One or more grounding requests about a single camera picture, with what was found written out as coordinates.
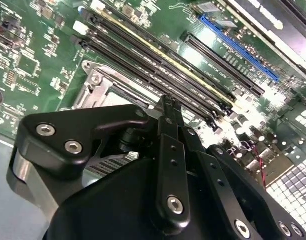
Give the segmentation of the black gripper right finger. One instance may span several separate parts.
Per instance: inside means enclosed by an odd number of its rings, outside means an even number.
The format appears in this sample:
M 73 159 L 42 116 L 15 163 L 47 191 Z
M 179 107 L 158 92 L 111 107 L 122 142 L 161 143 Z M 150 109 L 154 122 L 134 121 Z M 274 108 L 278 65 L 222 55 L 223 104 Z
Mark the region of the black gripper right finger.
M 188 164 L 209 190 L 211 220 L 226 240 L 306 240 L 303 227 L 232 157 L 217 145 L 205 149 L 197 133 L 184 126 L 181 106 L 170 100 L 171 119 L 179 126 Z

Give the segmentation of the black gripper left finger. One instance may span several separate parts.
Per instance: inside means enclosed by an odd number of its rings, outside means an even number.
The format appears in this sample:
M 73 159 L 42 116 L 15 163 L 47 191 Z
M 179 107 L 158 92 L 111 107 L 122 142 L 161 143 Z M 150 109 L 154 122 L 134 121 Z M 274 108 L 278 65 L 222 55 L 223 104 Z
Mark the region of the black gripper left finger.
M 10 168 L 49 226 L 74 194 L 135 161 L 153 162 L 152 224 L 179 234 L 190 222 L 184 144 L 163 96 L 149 116 L 135 105 L 78 109 L 24 117 Z

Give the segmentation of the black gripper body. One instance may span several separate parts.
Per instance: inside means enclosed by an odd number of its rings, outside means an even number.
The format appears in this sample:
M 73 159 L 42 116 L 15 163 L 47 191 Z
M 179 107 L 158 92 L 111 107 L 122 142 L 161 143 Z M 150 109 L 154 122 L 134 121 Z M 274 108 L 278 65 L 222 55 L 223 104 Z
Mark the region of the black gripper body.
M 153 162 L 127 164 L 69 197 L 49 226 L 52 240 L 164 240 L 150 215 L 154 183 Z M 200 180 L 188 175 L 191 221 L 178 240 L 225 240 L 224 224 Z

